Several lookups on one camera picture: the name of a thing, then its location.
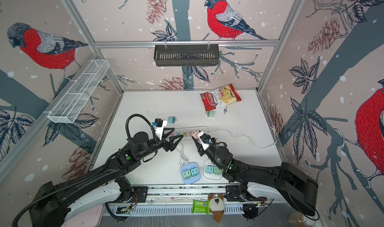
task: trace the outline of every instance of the white power cord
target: white power cord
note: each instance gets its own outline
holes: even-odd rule
[[[179,145],[181,145],[181,150],[179,150],[177,147],[175,148],[175,150],[180,153],[180,162],[179,162],[179,164],[180,165],[185,165],[185,164],[188,163],[189,159],[183,153],[183,147],[184,146],[183,146],[183,143],[181,143],[181,141],[179,142]]]
[[[272,126],[271,126],[271,129],[272,129],[272,132],[274,133],[275,138],[276,138],[277,133],[276,133],[276,128],[275,128],[275,126],[272,125]],[[216,129],[216,130],[208,131],[208,132],[211,133],[211,132],[215,132],[215,131],[219,131],[219,130],[227,131],[227,132],[231,135],[232,138],[245,137],[245,138],[249,139],[249,141],[251,141],[251,143],[253,144],[253,146],[255,146],[255,147],[257,147],[257,148],[260,148],[260,147],[257,146],[257,145],[253,142],[253,140],[252,140],[251,138],[249,138],[248,136],[241,135],[241,136],[237,136],[237,137],[235,137],[235,136],[233,136],[233,134],[232,134],[230,131],[228,131],[228,130],[226,130],[226,129]],[[276,143],[277,143],[277,138],[276,138],[276,141],[275,141],[273,144],[270,144],[270,145],[268,145],[268,146],[266,146],[266,147],[262,147],[262,148],[269,148],[269,147],[272,147],[272,146],[274,146]]]

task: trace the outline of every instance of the blue power strip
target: blue power strip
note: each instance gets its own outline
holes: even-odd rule
[[[184,179],[184,177],[183,177],[183,172],[188,171],[188,170],[191,171],[194,168],[197,168],[197,164],[195,162],[192,162],[192,163],[189,163],[189,164],[181,166],[181,168],[180,168],[181,178],[183,179],[183,182],[185,184],[193,184],[194,182],[199,181],[199,179],[200,179],[200,171],[199,171],[198,175],[190,177],[188,179]]]

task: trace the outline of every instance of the black metal basket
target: black metal basket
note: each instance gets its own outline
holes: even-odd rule
[[[218,44],[156,45],[156,66],[216,66]]]

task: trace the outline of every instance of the white wire basket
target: white wire basket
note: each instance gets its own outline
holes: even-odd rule
[[[96,59],[89,61],[89,65],[80,77],[70,81],[70,83],[74,82],[72,87],[53,108],[48,118],[54,123],[72,124],[108,68],[107,60]]]

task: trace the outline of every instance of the wire mesh basket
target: wire mesh basket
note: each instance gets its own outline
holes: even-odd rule
[[[48,118],[54,123],[72,124],[108,68],[107,60],[97,59],[89,61],[88,66],[80,77],[70,81],[69,84],[72,83],[71,88],[53,108]]]
[[[218,44],[156,45],[156,66],[216,66]]]

